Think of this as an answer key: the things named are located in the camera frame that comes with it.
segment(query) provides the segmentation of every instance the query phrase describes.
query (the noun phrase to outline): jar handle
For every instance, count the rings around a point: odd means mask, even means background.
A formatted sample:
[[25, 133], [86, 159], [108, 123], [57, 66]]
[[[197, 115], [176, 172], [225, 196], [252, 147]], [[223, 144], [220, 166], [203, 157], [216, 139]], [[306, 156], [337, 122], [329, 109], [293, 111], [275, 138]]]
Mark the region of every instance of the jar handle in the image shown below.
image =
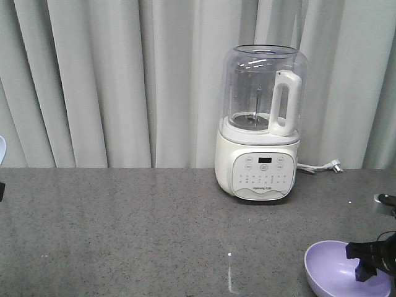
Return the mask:
[[6, 154], [7, 144], [6, 140], [0, 135], [0, 165]]
[[[268, 130], [271, 134], [288, 136], [296, 129], [301, 84], [302, 80], [300, 76], [296, 75], [293, 71], [277, 71], [268, 123]], [[289, 90], [285, 125], [279, 123], [280, 100], [282, 99], [283, 87]]]

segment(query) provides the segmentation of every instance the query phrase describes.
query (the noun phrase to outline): curtain fold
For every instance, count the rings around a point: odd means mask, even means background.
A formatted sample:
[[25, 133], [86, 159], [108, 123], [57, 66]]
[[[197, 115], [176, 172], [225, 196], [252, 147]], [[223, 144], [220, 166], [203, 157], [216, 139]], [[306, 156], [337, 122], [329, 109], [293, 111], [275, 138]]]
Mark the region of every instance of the curtain fold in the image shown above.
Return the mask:
[[3, 166], [213, 167], [249, 43], [309, 60], [300, 163], [396, 166], [393, 0], [3, 0], [0, 26]]
[[46, 1], [15, 0], [32, 82], [57, 167], [75, 167]]
[[365, 168], [396, 170], [396, 35], [371, 130]]
[[0, 1], [0, 78], [27, 166], [52, 167], [53, 154], [12, 1]]
[[88, 2], [48, 0], [77, 167], [107, 167], [93, 70]]

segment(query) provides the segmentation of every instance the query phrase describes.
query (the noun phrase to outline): countertop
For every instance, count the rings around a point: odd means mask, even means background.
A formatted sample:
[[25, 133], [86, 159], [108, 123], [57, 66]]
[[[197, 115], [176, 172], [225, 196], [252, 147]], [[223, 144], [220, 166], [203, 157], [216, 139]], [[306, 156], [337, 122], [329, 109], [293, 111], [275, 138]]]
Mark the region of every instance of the countertop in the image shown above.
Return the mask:
[[248, 202], [213, 169], [3, 168], [0, 296], [314, 297], [306, 249], [394, 230], [372, 197], [395, 178], [298, 173], [286, 198]]

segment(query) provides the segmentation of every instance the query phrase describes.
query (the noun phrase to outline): transparent plastic jar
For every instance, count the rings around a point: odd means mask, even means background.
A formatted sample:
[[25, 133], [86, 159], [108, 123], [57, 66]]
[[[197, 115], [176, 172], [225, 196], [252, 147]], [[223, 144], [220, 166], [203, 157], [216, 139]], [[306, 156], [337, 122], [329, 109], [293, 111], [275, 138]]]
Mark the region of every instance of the transparent plastic jar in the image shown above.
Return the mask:
[[283, 137], [298, 133], [307, 65], [301, 52], [286, 46], [231, 49], [225, 57], [220, 133], [229, 138], [227, 127]]

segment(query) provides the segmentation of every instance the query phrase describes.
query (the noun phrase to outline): purple bowl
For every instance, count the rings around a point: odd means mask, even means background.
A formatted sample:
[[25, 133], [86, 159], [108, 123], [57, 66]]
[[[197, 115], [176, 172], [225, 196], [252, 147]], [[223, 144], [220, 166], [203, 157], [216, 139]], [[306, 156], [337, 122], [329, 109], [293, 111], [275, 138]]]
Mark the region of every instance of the purple bowl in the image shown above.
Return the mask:
[[347, 259], [341, 241], [320, 241], [305, 252], [304, 264], [308, 283], [318, 297], [388, 297], [390, 277], [377, 275], [364, 283], [355, 280], [359, 259]]

